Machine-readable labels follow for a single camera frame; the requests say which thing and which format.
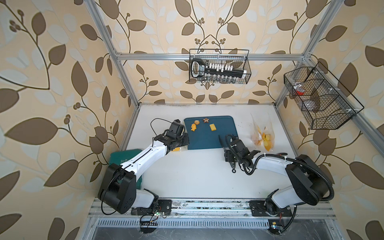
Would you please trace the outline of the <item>black tongs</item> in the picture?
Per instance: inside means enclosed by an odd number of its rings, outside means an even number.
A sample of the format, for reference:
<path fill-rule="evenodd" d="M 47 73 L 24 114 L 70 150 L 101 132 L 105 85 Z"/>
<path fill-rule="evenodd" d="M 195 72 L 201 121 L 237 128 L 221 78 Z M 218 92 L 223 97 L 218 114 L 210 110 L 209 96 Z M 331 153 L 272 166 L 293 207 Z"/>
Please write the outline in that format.
<path fill-rule="evenodd" d="M 224 158 L 225 162 L 229 163 L 232 168 L 232 173 L 236 173 L 236 163 L 237 159 L 236 156 L 231 152 L 230 148 L 228 147 L 228 144 L 225 143 L 223 138 L 219 136 L 219 142 L 224 150 Z"/>

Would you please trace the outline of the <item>orange duck zip bag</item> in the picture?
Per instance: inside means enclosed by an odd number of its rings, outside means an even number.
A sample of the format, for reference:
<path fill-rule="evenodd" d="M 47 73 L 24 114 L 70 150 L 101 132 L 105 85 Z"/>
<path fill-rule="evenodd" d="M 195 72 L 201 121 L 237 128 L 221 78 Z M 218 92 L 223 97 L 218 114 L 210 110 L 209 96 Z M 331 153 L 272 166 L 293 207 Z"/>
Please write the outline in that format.
<path fill-rule="evenodd" d="M 253 123 L 253 128 L 254 128 L 254 133 L 251 134 L 251 139 L 252 139 L 255 146 L 261 146 L 262 145 L 262 131 L 257 124 L 257 121 L 256 121 L 257 118 L 255 118 L 253 114 L 251 114 L 251 117 L 252 117 L 252 123 Z"/>

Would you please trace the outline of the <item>clear duck zip bag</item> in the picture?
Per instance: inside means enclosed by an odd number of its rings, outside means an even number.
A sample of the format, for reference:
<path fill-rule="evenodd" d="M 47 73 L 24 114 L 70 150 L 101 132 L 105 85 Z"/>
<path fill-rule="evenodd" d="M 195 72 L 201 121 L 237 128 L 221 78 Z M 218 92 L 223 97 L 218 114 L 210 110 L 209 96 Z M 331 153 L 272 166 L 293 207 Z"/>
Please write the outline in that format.
<path fill-rule="evenodd" d="M 266 151 L 270 152 L 275 145 L 275 132 L 269 115 L 266 115 L 262 120 L 262 142 Z"/>

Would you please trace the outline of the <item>yellow square cookie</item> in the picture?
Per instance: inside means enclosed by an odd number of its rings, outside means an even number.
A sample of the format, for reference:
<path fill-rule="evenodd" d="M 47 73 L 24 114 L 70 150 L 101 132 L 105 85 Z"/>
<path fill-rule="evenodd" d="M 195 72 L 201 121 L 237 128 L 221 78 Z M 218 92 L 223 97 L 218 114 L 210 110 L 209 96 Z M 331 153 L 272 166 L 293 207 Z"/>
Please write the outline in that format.
<path fill-rule="evenodd" d="M 216 128 L 216 126 L 214 124 L 210 124 L 210 128 L 211 128 L 211 131 L 216 131 L 217 130 L 217 128 Z"/>

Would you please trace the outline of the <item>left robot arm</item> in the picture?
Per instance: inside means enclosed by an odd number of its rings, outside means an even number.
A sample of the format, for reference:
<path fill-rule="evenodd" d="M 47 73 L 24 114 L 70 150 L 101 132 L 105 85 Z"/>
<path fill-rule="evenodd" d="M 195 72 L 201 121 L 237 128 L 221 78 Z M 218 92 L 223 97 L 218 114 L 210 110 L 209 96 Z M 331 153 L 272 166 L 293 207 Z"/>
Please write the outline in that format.
<path fill-rule="evenodd" d="M 175 148 L 189 144 L 189 136 L 180 120 L 153 138 L 151 144 L 130 160 L 117 165 L 110 164 L 98 192 L 98 199 L 120 214 L 131 208 L 155 212 L 158 195 L 149 190 L 138 190 L 137 181 L 157 160 Z"/>

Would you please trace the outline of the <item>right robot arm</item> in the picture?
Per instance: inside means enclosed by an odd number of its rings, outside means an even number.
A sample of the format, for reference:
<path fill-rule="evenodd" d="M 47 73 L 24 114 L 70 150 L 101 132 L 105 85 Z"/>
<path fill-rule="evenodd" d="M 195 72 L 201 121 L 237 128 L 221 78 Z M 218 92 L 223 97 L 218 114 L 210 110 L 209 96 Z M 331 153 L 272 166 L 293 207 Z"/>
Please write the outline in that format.
<path fill-rule="evenodd" d="M 315 206 L 319 202 L 330 201 L 335 196 L 330 178 L 307 155 L 288 158 L 285 153 L 261 154 L 257 150 L 249 151 L 233 135 L 219 137 L 219 142 L 233 173 L 236 172 L 236 165 L 239 165 L 240 170 L 248 176 L 253 175 L 256 170 L 267 170 L 289 179 L 288 187 L 273 191 L 259 207 L 270 216 L 277 215 L 291 205 Z"/>

